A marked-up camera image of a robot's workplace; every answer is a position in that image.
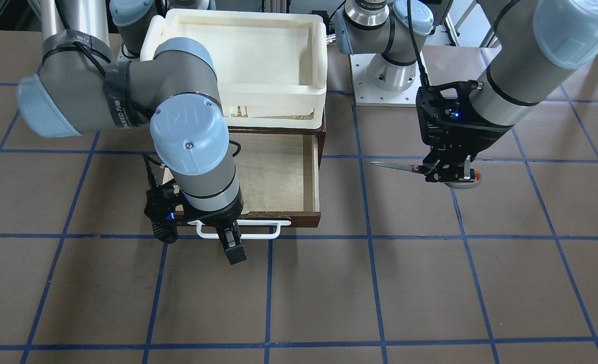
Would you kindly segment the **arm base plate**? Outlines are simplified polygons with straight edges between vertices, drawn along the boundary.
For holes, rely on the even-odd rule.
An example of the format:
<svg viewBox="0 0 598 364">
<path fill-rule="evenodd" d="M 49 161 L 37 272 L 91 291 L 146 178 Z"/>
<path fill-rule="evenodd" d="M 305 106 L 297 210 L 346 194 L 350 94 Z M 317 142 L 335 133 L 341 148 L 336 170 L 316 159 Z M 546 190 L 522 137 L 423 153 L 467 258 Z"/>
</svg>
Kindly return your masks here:
<svg viewBox="0 0 598 364">
<path fill-rule="evenodd" d="M 382 55 L 351 55 L 350 67 L 356 105 L 415 107 L 421 87 L 417 63 L 399 66 Z"/>
</svg>

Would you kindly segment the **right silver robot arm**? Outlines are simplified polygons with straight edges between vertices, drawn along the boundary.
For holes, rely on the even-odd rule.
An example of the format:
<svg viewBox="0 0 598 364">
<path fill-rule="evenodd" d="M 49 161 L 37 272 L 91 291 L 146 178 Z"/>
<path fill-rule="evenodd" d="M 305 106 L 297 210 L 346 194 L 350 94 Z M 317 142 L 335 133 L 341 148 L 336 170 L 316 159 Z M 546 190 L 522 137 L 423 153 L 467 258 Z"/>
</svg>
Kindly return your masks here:
<svg viewBox="0 0 598 364">
<path fill-rule="evenodd" d="M 230 263 L 246 260 L 237 219 L 243 194 L 221 108 L 216 69 L 199 42 L 174 37 L 149 61 L 116 61 L 107 14 L 137 55 L 153 1 L 42 1 L 42 72 L 21 80 L 19 110 L 44 138 L 150 126 L 160 165 L 172 180 L 158 184 L 147 169 L 145 215 L 158 240 L 200 221 L 216 229 Z"/>
</svg>

